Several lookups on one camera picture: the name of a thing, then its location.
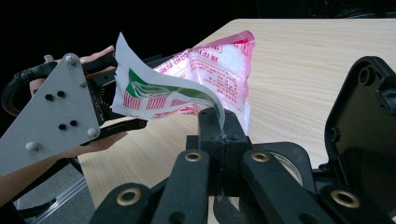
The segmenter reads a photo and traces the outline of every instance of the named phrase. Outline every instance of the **table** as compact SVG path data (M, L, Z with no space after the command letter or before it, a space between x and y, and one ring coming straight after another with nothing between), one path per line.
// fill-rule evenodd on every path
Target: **table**
M256 39L248 136L253 143L296 143L308 152L313 168L328 160L324 125L352 64L378 56L396 71L393 19L241 19L197 46L244 30ZM149 121L106 151L79 156L95 207L123 183L152 187L168 177L186 136L196 134L195 116L174 115ZM216 223L212 215L208 223Z

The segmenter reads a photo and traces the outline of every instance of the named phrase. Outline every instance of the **human hand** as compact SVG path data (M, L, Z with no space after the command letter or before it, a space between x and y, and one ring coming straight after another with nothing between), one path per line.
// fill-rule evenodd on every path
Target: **human hand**
M114 47L110 46L110 47L103 49L102 51L96 52L90 56L81 57L80 62L81 63L92 62L92 61L96 60L97 58L102 57L105 54L107 54L113 50L114 50ZM112 69L112 67L108 67L108 68L106 68L102 71L99 71L97 73L94 73L94 74L89 74L88 76L86 76L86 78L94 78L97 75L100 75L101 73L103 73L109 69ZM44 83L44 81L45 81L44 78L39 78L39 79L33 80L29 83L30 93L32 94L32 96L35 94L35 90L38 90L40 88L40 86ZM100 139L98 141L91 141L85 147L82 147L82 146L74 147L72 149L69 149L65 152L62 152L62 153L56 155L56 157L59 159L60 158L73 158L73 157L79 156L84 153L105 150L105 149L108 149L111 146L113 146L117 141L119 141L121 138L123 138L126 135L127 135L127 132L116 133L114 135L111 135L104 139Z

